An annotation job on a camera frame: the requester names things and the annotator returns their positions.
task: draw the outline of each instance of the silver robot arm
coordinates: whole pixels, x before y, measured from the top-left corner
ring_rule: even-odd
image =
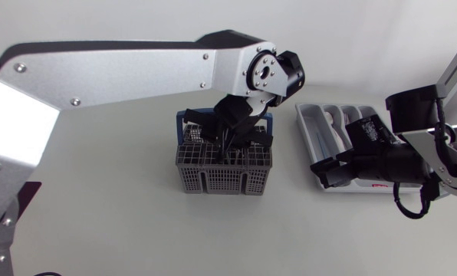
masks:
[[[0,275],[25,204],[18,199],[62,110],[197,90],[240,96],[247,117],[304,84],[296,54],[235,31],[196,42],[18,44],[0,58]],[[231,110],[229,115],[240,110]]]

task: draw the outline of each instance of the blue basket handle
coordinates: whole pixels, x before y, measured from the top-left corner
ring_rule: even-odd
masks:
[[[211,113],[214,114],[213,108],[198,108],[194,109],[194,111],[198,111],[200,113]],[[185,110],[178,111],[176,115],[176,127],[177,127],[177,143],[178,145],[182,145],[184,143],[184,137],[182,136],[182,119],[184,118],[184,114],[186,114]],[[273,114],[267,112],[263,117],[263,120],[266,120],[266,129],[269,135],[273,135]]]

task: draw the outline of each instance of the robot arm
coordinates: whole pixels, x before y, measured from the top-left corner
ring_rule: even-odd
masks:
[[[217,124],[241,136],[242,126],[253,126],[268,107],[303,85],[296,54],[277,56],[271,42],[235,31],[196,42],[82,41],[9,48],[0,58],[0,275],[12,274],[8,249],[23,209],[17,197],[62,110],[213,89],[228,94],[215,107]]]
[[[442,107],[443,99],[456,91],[457,55],[437,84],[386,99],[393,132],[402,142],[378,116],[363,118],[346,126],[353,149],[315,163],[311,170],[326,189],[355,178],[394,182],[399,210],[411,219],[422,218],[431,201],[457,196],[457,126],[445,124]],[[420,213],[400,203],[401,182],[422,184]]]

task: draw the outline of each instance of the white wall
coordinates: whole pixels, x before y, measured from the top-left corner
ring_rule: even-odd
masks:
[[[227,28],[297,52],[307,84],[385,96],[438,80],[457,52],[457,0],[0,1],[0,54],[25,41],[193,41]]]

